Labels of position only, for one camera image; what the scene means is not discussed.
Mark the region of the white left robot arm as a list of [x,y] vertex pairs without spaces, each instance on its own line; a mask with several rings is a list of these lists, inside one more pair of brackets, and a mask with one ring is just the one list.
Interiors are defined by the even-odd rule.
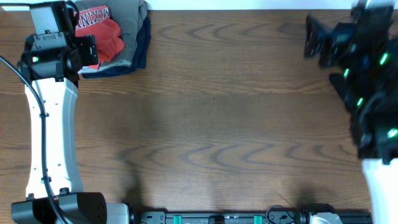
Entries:
[[30,36],[15,68],[25,85],[32,135],[26,199],[11,205],[16,223],[130,223],[125,203],[85,192],[76,161],[78,71],[98,61],[92,35]]

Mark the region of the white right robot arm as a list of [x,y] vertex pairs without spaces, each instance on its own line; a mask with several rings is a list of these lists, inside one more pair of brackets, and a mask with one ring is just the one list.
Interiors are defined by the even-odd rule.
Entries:
[[350,114],[349,130],[368,184],[374,223],[397,223],[397,38],[390,16],[323,25],[305,20],[304,56],[339,67],[330,83]]

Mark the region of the orange soccer t-shirt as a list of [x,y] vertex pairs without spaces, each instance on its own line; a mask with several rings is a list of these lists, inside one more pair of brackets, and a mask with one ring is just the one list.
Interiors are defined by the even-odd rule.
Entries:
[[98,51],[98,63],[89,67],[98,70],[100,65],[110,62],[125,47],[121,39],[121,28],[111,19],[106,5],[80,11],[80,20],[75,28],[76,36],[94,35]]

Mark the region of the black garment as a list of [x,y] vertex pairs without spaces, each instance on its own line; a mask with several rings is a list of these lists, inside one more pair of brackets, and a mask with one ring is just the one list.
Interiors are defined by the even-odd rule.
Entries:
[[329,80],[344,103],[346,110],[354,114],[358,110],[358,101],[360,97],[354,92],[352,87],[346,83],[342,74],[331,73],[329,75]]

